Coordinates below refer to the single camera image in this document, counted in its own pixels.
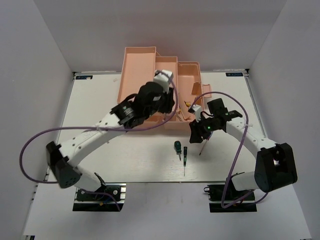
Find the purple handle screwdriver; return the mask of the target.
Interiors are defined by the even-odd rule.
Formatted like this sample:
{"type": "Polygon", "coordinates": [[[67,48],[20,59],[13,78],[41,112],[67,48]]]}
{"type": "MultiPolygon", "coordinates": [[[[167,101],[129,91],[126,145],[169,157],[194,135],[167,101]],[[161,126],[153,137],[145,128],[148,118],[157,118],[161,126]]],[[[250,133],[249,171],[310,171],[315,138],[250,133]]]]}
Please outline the purple handle screwdriver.
{"type": "Polygon", "coordinates": [[[202,152],[203,152],[203,150],[204,150],[204,148],[205,148],[205,146],[206,146],[206,144],[208,143],[208,141],[210,140],[210,136],[205,140],[205,142],[204,142],[204,144],[203,144],[203,146],[202,146],[202,148],[201,148],[201,150],[200,150],[200,152],[199,152],[199,156],[202,154],[202,152]]]}

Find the yellow long-nose pliers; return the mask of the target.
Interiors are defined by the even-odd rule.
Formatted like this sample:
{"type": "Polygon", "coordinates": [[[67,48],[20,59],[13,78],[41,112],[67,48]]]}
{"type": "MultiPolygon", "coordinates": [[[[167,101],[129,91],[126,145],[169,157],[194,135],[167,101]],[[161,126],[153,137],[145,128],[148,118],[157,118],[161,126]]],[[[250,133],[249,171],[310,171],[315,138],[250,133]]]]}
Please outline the yellow long-nose pliers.
{"type": "Polygon", "coordinates": [[[191,103],[190,101],[184,101],[184,104],[185,104],[188,108],[192,105],[192,103],[191,103]]]}

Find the green stubby screwdriver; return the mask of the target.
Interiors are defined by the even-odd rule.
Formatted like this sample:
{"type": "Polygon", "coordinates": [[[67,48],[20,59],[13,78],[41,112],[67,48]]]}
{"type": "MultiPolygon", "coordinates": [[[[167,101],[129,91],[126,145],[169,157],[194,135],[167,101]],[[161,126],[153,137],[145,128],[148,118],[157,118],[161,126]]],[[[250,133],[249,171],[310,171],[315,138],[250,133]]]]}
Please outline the green stubby screwdriver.
{"type": "Polygon", "coordinates": [[[178,155],[179,157],[179,160],[181,161],[182,158],[181,158],[181,154],[182,154],[182,145],[181,145],[181,142],[180,141],[175,141],[174,142],[174,149],[175,149],[175,152],[176,154],[178,155]]]}

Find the pink plastic tool box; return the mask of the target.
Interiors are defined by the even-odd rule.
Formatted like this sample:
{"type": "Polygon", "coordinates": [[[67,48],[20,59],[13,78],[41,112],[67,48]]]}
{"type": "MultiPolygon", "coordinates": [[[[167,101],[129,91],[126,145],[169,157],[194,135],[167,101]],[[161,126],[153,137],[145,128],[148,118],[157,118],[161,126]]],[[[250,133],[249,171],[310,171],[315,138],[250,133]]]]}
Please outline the pink plastic tool box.
{"type": "Polygon", "coordinates": [[[202,84],[198,62],[159,56],[155,47],[126,47],[113,110],[125,127],[164,124],[167,130],[189,131],[189,124],[201,116],[189,108],[204,108],[202,94],[210,91],[210,85],[202,84]]]}

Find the black precision screwdriver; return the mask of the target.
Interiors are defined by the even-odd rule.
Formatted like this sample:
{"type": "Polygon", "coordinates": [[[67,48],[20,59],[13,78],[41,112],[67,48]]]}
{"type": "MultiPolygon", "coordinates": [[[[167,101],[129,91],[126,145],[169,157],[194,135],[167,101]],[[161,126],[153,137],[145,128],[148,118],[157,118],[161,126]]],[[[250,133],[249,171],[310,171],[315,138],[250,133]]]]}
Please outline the black precision screwdriver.
{"type": "Polygon", "coordinates": [[[186,165],[187,165],[187,154],[188,154],[188,147],[183,147],[183,176],[186,175],[186,165]]]}

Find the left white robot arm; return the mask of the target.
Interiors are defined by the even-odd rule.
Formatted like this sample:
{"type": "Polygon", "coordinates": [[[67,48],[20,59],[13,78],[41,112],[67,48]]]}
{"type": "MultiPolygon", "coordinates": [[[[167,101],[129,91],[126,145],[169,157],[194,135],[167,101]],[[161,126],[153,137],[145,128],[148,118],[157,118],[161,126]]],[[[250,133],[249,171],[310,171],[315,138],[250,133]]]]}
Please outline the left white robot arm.
{"type": "Polygon", "coordinates": [[[112,139],[127,132],[142,132],[140,126],[152,114],[172,111],[178,92],[171,80],[153,80],[130,95],[134,101],[124,101],[113,107],[96,125],[61,143],[46,145],[48,166],[60,188],[75,186],[94,199],[105,196],[106,183],[96,172],[80,166],[89,154],[112,139]]]}

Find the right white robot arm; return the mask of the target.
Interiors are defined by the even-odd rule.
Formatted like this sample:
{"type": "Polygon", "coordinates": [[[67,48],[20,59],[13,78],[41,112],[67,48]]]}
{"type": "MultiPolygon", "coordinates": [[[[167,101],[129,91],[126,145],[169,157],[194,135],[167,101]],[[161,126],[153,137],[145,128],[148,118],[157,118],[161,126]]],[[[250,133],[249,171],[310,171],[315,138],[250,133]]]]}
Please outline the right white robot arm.
{"type": "Polygon", "coordinates": [[[208,102],[210,117],[203,115],[200,105],[193,105],[189,112],[195,119],[189,124],[189,142],[202,143],[214,131],[222,130],[243,143],[255,157],[255,169],[251,172],[236,173],[225,188],[226,195],[236,200],[244,190],[261,190],[269,193],[297,182],[298,174],[293,149],[288,143],[277,143],[254,130],[236,110],[229,111],[223,100],[208,102]]]}

